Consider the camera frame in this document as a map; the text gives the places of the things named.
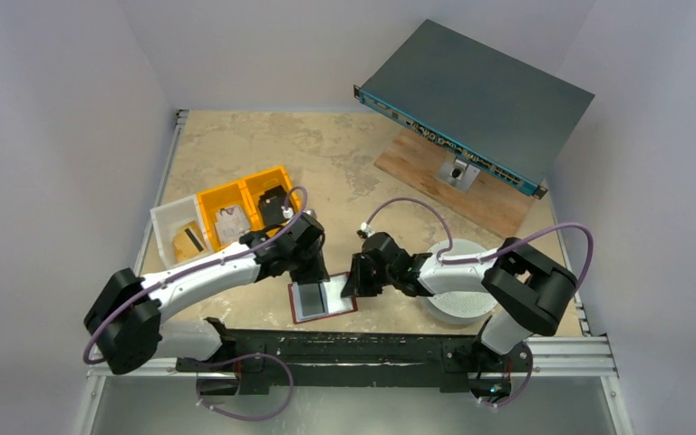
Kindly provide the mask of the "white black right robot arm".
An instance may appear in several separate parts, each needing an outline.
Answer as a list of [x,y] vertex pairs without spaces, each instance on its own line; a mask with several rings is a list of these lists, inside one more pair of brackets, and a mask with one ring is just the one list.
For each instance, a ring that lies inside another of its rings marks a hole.
[[577,277],[516,237],[475,258],[446,258],[431,250],[410,254],[387,233],[366,238],[352,257],[343,297],[374,297],[392,286],[409,297],[484,293],[500,306],[472,345],[475,362],[493,369],[533,334],[556,333]]

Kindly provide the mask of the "gold card with black stripe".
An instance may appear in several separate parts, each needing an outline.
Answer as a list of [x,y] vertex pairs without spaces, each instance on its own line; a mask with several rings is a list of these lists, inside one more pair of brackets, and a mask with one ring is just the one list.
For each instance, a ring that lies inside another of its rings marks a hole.
[[177,263],[183,263],[207,253],[203,233],[196,221],[190,221],[179,227],[172,238],[171,245]]

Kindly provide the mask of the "red leather card holder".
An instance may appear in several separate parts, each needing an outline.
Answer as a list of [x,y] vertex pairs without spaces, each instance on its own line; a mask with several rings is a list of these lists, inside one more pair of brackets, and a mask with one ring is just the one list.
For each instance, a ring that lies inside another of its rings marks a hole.
[[347,278],[348,273],[343,272],[316,284],[290,284],[288,295],[293,322],[303,324],[357,312],[354,296],[341,297]]

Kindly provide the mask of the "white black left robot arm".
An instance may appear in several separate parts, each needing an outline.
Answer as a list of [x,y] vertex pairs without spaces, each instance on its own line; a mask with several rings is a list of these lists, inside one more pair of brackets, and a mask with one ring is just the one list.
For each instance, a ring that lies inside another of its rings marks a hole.
[[282,274],[296,283],[317,283],[328,276],[324,240],[318,220],[298,214],[272,236],[252,231],[183,266],[143,276],[119,270],[84,316],[91,339],[82,358],[89,365],[106,363],[116,375],[133,372],[157,356],[165,343],[162,326],[194,304]]

